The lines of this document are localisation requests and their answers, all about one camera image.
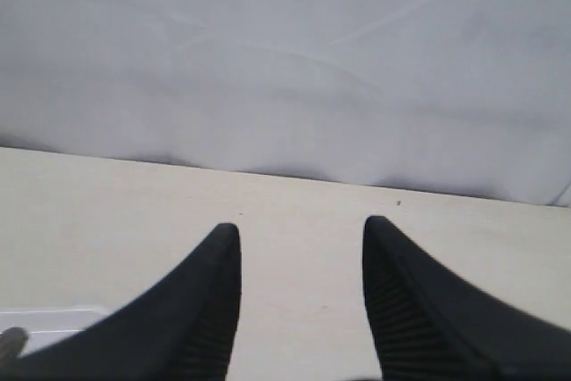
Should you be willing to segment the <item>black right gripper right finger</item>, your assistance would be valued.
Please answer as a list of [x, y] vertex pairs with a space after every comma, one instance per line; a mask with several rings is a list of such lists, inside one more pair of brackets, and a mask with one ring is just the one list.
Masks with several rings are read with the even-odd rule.
[[385, 380], [568, 380], [570, 332], [468, 283], [367, 218], [362, 286]]

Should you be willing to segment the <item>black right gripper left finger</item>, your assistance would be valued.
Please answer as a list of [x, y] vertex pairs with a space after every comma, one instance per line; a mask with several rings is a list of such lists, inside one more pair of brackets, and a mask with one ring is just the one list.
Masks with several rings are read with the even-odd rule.
[[223, 380], [242, 296], [238, 228], [218, 224], [120, 310], [1, 367], [3, 380]]

